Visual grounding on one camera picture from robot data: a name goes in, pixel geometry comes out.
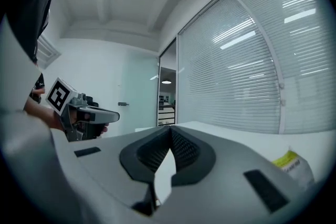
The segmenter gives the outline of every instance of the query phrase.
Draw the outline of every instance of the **gray device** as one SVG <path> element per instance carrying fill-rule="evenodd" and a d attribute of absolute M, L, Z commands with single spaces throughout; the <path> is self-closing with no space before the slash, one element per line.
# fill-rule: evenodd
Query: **gray device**
<path fill-rule="evenodd" d="M 203 132 L 165 126 L 69 143 L 23 113 L 0 119 L 10 171 L 31 202 L 58 222 L 276 223 L 303 208 L 298 200 L 311 198 L 250 148 Z M 176 174 L 158 208 L 154 175 L 169 149 Z"/>
<path fill-rule="evenodd" d="M 120 118 L 118 112 L 97 108 L 95 106 L 88 105 L 86 101 L 86 95 L 83 93 L 78 94 L 77 97 L 73 97 L 71 101 L 65 104 L 65 107 L 60 116 L 61 124 L 65 130 L 65 134 L 68 141 L 81 141 L 82 133 L 76 130 L 76 125 L 72 124 L 70 111 L 76 110 L 77 122 L 85 122 L 89 124 L 100 124 L 101 129 L 106 123 L 116 122 Z"/>

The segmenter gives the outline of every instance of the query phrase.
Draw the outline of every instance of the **sticker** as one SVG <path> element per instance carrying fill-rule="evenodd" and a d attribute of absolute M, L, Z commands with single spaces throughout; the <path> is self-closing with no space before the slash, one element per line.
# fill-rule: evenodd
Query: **sticker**
<path fill-rule="evenodd" d="M 293 151 L 288 151 L 283 157 L 276 159 L 272 163 L 280 168 L 285 167 L 290 162 L 292 162 L 294 159 L 298 157 L 298 154 L 296 154 Z"/>
<path fill-rule="evenodd" d="M 68 98 L 70 91 L 62 85 L 59 81 L 56 82 L 54 88 L 51 90 L 48 101 L 58 110 L 61 111 L 65 101 Z"/>

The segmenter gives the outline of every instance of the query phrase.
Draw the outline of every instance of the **window blinds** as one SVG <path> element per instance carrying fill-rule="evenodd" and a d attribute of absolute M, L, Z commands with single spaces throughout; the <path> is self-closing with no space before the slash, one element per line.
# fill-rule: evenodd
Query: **window blinds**
<path fill-rule="evenodd" d="M 220 0 L 179 36 L 178 122 L 278 133 L 280 95 L 267 44 L 236 0 Z"/>
<path fill-rule="evenodd" d="M 328 0 L 241 0 L 270 38 L 285 81 L 285 133 L 336 128 L 335 14 Z"/>

